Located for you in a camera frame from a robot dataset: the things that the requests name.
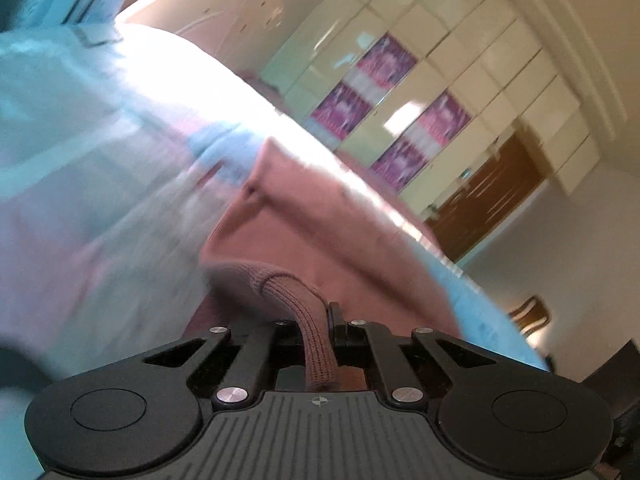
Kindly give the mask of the cream rounded headboard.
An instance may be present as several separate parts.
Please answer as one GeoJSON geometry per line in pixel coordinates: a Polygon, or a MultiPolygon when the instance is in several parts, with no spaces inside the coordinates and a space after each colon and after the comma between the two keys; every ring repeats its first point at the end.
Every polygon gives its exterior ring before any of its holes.
{"type": "Polygon", "coordinates": [[[137,0],[116,20],[171,32],[230,70],[254,74],[273,54],[283,11],[284,0],[137,0]]]}

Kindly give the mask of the upper right purple poster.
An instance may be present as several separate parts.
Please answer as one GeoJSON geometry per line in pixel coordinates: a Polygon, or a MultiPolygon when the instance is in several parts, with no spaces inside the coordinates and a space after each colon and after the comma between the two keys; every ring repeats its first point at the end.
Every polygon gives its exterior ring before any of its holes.
{"type": "Polygon", "coordinates": [[[434,158],[470,120],[471,115],[465,108],[448,91],[442,92],[419,119],[423,154],[434,158]]]}

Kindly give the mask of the purple poster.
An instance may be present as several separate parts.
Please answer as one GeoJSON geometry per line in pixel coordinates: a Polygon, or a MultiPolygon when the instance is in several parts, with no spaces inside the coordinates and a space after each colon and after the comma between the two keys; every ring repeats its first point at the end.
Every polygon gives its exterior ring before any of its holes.
{"type": "Polygon", "coordinates": [[[425,155],[411,142],[395,141],[370,167],[395,192],[400,192],[427,164],[425,155]]]}
{"type": "Polygon", "coordinates": [[[367,86],[390,90],[413,69],[418,59],[395,37],[381,37],[358,62],[355,77],[367,86]]]}
{"type": "Polygon", "coordinates": [[[311,112],[310,119],[332,136],[345,140],[371,110],[372,105],[357,91],[339,82],[311,112]]]}
{"type": "Polygon", "coordinates": [[[471,115],[465,108],[448,91],[442,92],[419,119],[423,154],[434,158],[470,120],[471,115]]]}

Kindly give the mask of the cream glossy wardrobe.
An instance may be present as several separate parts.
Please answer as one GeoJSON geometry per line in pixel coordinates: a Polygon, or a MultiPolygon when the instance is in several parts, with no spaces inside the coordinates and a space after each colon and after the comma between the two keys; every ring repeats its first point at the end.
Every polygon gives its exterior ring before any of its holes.
{"type": "Polygon", "coordinates": [[[392,189],[417,214],[443,203],[516,129],[565,192],[600,159],[580,99],[508,0],[324,0],[262,76],[309,133],[368,169],[400,138],[421,151],[419,119],[448,91],[471,120],[434,158],[425,155],[426,166],[400,192],[392,189]],[[355,77],[386,34],[418,59],[390,90],[355,77]],[[310,119],[339,82],[372,105],[345,140],[310,119]]]}

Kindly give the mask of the wooden chair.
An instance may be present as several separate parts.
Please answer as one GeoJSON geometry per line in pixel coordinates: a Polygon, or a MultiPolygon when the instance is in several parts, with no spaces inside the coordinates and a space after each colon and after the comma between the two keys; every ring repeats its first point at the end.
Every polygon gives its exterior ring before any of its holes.
{"type": "Polygon", "coordinates": [[[551,322],[551,315],[538,296],[529,297],[509,313],[509,318],[524,337],[533,335],[551,322]]]}

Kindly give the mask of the brown wooden door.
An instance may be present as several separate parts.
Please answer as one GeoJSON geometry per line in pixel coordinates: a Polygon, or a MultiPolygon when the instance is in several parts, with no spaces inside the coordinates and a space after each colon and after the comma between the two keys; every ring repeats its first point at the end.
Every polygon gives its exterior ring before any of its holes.
{"type": "Polygon", "coordinates": [[[510,136],[495,155],[463,180],[426,224],[451,261],[464,257],[506,220],[541,183],[544,174],[518,138],[510,136]]]}

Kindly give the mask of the lower left purple poster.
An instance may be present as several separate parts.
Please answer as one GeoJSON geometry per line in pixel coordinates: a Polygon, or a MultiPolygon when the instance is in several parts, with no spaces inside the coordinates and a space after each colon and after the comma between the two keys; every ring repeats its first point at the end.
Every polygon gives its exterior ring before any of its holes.
{"type": "Polygon", "coordinates": [[[371,110],[372,105],[357,91],[339,82],[311,112],[310,119],[332,136],[345,140],[371,110]]]}

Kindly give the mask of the pink knit garment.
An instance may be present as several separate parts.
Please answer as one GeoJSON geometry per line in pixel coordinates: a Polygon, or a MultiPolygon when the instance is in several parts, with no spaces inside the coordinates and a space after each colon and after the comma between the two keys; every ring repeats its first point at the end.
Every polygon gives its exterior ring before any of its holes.
{"type": "Polygon", "coordinates": [[[336,177],[308,167],[269,139],[250,176],[200,252],[209,293],[190,319],[193,334],[228,325],[292,320],[302,332],[306,383],[336,388],[329,304],[346,320],[369,320],[408,336],[428,326],[460,336],[446,292],[404,232],[336,177]]]}

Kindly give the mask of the patterned blue pink bedsheet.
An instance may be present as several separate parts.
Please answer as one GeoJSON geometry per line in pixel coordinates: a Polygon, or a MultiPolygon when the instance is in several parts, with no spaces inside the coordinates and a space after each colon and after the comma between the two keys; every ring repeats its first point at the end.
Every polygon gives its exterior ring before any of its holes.
{"type": "Polygon", "coordinates": [[[198,254],[273,138],[414,251],[463,337],[542,357],[391,197],[189,41],[140,25],[1,36],[1,474],[35,479],[24,431],[52,380],[178,339],[198,254]]]}

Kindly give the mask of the upper left purple poster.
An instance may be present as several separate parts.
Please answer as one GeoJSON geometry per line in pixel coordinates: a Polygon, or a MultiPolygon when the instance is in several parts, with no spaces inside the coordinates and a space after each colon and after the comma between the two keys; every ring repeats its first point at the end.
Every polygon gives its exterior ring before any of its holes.
{"type": "Polygon", "coordinates": [[[395,37],[381,37],[358,62],[355,77],[367,86],[390,90],[413,69],[418,59],[395,37]]]}

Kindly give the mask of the lower right purple poster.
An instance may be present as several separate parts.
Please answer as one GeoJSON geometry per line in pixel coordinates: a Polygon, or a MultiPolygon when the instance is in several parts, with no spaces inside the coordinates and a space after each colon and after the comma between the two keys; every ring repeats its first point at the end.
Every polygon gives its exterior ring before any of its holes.
{"type": "Polygon", "coordinates": [[[395,192],[400,192],[427,164],[425,155],[411,142],[395,141],[370,167],[395,192]]]}

